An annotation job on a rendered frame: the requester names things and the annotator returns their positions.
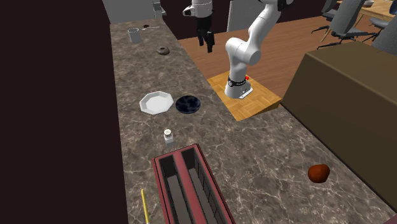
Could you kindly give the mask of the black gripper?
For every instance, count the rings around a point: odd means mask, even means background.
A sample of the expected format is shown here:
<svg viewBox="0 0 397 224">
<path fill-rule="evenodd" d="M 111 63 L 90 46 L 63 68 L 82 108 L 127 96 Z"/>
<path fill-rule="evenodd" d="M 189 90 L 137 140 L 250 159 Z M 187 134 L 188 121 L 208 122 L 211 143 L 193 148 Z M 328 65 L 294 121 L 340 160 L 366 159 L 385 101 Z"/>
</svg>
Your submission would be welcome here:
<svg viewBox="0 0 397 224">
<path fill-rule="evenodd" d="M 210 31 L 212 26 L 212 15 L 203 18 L 195 17 L 195 23 L 199 45 L 203 46 L 205 41 L 207 44 L 207 52 L 211 53 L 212 47 L 214 46 L 214 34 Z"/>
</svg>

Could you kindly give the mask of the grey box-shaped furniture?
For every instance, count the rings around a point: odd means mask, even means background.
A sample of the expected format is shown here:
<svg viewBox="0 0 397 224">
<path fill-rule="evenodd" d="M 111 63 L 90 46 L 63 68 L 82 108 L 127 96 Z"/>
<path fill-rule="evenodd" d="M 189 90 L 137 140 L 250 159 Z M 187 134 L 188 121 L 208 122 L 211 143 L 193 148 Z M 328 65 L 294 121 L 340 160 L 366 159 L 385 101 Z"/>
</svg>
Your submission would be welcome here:
<svg viewBox="0 0 397 224">
<path fill-rule="evenodd" d="M 162 18 L 167 13 L 160 0 L 102 0 L 110 24 Z"/>
</svg>

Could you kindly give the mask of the grey office chair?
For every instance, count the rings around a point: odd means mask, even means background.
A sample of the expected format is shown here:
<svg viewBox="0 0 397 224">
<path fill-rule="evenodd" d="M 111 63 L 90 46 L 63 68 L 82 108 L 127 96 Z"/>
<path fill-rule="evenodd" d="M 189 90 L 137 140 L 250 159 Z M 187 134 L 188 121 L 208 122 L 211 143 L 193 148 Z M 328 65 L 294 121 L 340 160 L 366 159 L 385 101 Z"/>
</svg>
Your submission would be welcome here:
<svg viewBox="0 0 397 224">
<path fill-rule="evenodd" d="M 383 31 L 379 32 L 374 39 L 372 46 L 397 56 L 397 17 L 394 17 L 388 24 L 377 18 L 371 18 L 370 21 L 374 26 L 383 28 Z"/>
<path fill-rule="evenodd" d="M 337 13 L 334 6 L 337 4 L 338 0 L 326 0 L 323 9 L 321 10 L 322 16 L 326 18 L 327 21 L 331 22 Z"/>
<path fill-rule="evenodd" d="M 373 35 L 375 32 L 366 32 L 354 27 L 358 13 L 364 5 L 365 0 L 343 0 L 337 10 L 336 15 L 330 23 L 331 35 L 338 37 L 339 42 L 329 43 L 318 46 L 317 49 L 326 46 L 335 46 L 342 43 L 345 39 L 354 40 L 354 37 Z"/>
</svg>

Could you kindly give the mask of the grey cup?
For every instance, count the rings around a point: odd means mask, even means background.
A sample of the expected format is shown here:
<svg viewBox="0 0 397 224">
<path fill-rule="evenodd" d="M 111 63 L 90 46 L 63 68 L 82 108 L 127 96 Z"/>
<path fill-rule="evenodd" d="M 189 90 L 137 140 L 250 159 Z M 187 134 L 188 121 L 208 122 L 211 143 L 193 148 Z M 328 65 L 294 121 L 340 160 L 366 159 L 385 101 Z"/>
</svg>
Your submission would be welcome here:
<svg viewBox="0 0 397 224">
<path fill-rule="evenodd" d="M 129 39 L 132 43 L 140 43 L 141 42 L 141 35 L 139 28 L 130 28 L 127 30 Z"/>
</svg>

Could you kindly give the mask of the yellow pencil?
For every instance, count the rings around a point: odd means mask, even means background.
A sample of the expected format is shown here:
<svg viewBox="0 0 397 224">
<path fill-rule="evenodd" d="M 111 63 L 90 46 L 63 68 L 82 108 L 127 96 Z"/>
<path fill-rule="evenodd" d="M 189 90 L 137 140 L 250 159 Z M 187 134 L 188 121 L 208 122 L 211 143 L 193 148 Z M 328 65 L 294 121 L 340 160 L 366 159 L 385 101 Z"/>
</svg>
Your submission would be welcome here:
<svg viewBox="0 0 397 224">
<path fill-rule="evenodd" d="M 149 212 L 148 212 L 148 205 L 147 205 L 146 195 L 145 195 L 144 189 L 141 189 L 141 197 L 142 197 L 142 202 L 143 202 L 145 222 L 146 222 L 146 224 L 150 224 L 150 215 L 149 215 Z"/>
</svg>

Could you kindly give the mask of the dark blue round plate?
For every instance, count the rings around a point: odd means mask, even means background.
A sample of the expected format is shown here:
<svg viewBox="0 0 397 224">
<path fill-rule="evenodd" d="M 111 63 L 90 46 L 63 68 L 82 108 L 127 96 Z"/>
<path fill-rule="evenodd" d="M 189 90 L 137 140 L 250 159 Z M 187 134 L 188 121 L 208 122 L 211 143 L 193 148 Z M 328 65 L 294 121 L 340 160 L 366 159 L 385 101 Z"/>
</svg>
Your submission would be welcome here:
<svg viewBox="0 0 397 224">
<path fill-rule="evenodd" d="M 200 100 L 192 95 L 185 95 L 176 101 L 176 109 L 184 114 L 192 114 L 200 109 Z"/>
</svg>

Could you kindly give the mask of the large brown cabinet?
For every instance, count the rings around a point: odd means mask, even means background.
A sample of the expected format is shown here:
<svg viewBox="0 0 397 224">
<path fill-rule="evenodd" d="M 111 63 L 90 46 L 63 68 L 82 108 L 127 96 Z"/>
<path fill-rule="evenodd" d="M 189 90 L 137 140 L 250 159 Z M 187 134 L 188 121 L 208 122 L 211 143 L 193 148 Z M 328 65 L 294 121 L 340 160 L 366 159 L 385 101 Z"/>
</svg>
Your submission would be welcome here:
<svg viewBox="0 0 397 224">
<path fill-rule="evenodd" d="M 281 104 L 397 212 L 397 55 L 360 41 L 307 52 Z"/>
</svg>

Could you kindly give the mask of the wooden dining table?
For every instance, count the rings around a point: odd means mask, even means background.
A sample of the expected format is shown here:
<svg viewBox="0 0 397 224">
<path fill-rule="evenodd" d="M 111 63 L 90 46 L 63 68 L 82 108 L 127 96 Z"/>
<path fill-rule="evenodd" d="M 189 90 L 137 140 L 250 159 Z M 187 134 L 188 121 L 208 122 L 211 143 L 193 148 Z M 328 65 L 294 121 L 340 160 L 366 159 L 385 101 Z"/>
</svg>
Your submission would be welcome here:
<svg viewBox="0 0 397 224">
<path fill-rule="evenodd" d="M 361 20 L 363 15 L 367 15 L 369 17 L 385 20 L 390 22 L 395 15 L 390 14 L 389 10 L 392 5 L 392 0 L 372 0 L 373 3 L 371 6 L 368 4 L 364 4 L 359 11 L 359 15 L 357 18 L 357 22 Z"/>
</svg>

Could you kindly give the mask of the red toaster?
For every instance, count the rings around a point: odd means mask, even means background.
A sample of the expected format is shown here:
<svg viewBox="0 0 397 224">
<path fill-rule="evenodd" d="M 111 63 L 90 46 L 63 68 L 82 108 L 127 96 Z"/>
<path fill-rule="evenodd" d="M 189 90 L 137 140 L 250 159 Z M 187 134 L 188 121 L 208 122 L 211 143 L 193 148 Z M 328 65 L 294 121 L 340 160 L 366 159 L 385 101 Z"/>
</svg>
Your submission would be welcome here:
<svg viewBox="0 0 397 224">
<path fill-rule="evenodd" d="M 199 144 L 151 164 L 165 224 L 236 224 Z"/>
</svg>

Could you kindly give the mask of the red-brown apple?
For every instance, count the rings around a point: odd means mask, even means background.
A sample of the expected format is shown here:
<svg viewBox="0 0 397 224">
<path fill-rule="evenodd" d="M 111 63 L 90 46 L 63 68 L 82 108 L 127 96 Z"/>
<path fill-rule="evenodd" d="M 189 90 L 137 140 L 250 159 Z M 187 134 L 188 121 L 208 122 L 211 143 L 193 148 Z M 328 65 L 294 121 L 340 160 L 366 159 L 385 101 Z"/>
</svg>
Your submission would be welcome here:
<svg viewBox="0 0 397 224">
<path fill-rule="evenodd" d="M 308 177 L 313 183 L 324 183 L 330 175 L 330 168 L 326 164 L 313 165 L 308 170 Z"/>
</svg>

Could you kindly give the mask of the wood-patterned robot stand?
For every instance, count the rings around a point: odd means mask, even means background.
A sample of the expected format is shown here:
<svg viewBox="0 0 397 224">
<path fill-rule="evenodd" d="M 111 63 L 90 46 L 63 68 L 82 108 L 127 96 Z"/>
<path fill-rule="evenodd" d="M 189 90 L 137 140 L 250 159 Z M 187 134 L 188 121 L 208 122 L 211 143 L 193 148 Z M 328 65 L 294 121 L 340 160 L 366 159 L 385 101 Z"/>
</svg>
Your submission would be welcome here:
<svg viewBox="0 0 397 224">
<path fill-rule="evenodd" d="M 228 75 L 227 71 L 209 78 L 207 81 L 237 121 L 276 109 L 279 106 L 282 99 L 250 76 L 248 76 L 248 81 L 253 91 L 243 99 L 229 98 L 225 95 Z"/>
</svg>

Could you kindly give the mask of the white octagonal plate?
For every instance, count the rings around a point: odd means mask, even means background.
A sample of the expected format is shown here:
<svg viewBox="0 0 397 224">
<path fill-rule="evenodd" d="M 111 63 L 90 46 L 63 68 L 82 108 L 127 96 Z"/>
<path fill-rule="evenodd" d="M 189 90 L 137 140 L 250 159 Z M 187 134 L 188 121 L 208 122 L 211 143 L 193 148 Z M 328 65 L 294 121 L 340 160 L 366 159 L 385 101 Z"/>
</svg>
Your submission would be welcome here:
<svg viewBox="0 0 397 224">
<path fill-rule="evenodd" d="M 156 91 L 146 94 L 140 101 L 140 109 L 150 115 L 164 113 L 174 104 L 171 94 Z"/>
</svg>

